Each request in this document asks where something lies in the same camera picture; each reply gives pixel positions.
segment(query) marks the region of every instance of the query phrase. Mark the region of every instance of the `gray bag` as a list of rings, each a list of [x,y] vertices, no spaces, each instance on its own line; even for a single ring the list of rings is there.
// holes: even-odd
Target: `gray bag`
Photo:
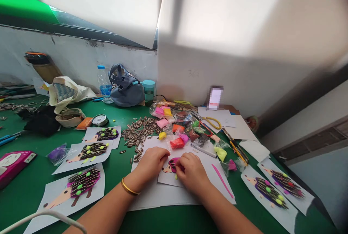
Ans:
[[[113,65],[109,73],[111,83],[117,86],[112,88],[110,97],[117,106],[131,107],[144,100],[144,88],[137,78],[130,74],[122,64]]]

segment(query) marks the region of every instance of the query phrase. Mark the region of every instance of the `blue bottle cap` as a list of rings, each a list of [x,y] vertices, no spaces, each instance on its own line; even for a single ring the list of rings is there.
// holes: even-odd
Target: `blue bottle cap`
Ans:
[[[142,82],[142,85],[144,86],[144,88],[154,88],[155,87],[155,82],[152,80],[144,80]]]

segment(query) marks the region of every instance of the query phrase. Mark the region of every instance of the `hand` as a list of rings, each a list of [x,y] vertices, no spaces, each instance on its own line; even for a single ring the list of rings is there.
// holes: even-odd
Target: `hand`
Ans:
[[[158,176],[169,155],[167,149],[157,146],[147,149],[137,168],[124,178],[125,185],[132,191],[141,192],[149,181]]]
[[[202,198],[207,190],[213,186],[199,157],[192,152],[185,152],[175,167],[179,180],[199,198]]]

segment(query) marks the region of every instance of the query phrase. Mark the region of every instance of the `phone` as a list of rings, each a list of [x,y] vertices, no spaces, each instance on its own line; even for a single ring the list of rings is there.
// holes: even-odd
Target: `phone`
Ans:
[[[209,101],[207,105],[208,110],[219,109],[219,103],[220,103],[223,90],[224,90],[223,86],[217,86],[217,85],[211,86],[210,92],[209,92]]]

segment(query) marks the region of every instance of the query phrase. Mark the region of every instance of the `hedgehog picture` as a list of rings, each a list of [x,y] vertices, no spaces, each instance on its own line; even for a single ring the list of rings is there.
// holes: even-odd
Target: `hedgehog picture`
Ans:
[[[72,207],[74,207],[80,198],[80,196],[86,192],[86,198],[89,198],[92,194],[92,189],[100,179],[100,171],[96,168],[90,168],[85,172],[79,172],[68,179],[68,183],[65,189],[54,199],[50,204],[45,203],[43,205],[46,209],[51,209],[63,202],[66,202],[70,198],[74,198]]]
[[[275,188],[270,184],[269,181],[255,177],[255,178],[249,178],[247,175],[244,175],[248,181],[252,185],[255,186],[255,188],[261,193],[260,198],[265,197],[271,202],[271,207],[274,208],[275,205],[283,208],[283,209],[289,209],[286,206],[286,202],[284,201],[284,197],[278,193]]]
[[[101,131],[97,132],[90,140],[84,140],[85,142],[96,142],[102,140],[114,140],[119,136],[119,132],[112,128],[102,128]]]
[[[301,187],[292,182],[285,173],[277,172],[271,169],[266,169],[263,164],[261,166],[274,179],[274,184],[283,188],[285,194],[291,194],[297,198],[304,198],[305,195],[301,191]]]
[[[168,165],[166,168],[162,168],[162,171],[165,173],[176,173],[177,169],[175,167],[176,162],[178,161],[178,159],[180,158],[172,158],[170,159],[170,161],[168,162]]]
[[[65,162],[71,163],[75,161],[85,160],[82,164],[86,163],[89,158],[92,158],[92,162],[97,156],[104,154],[107,151],[109,144],[108,143],[92,143],[90,145],[85,145],[82,148],[82,151],[76,155],[71,160],[66,160]]]

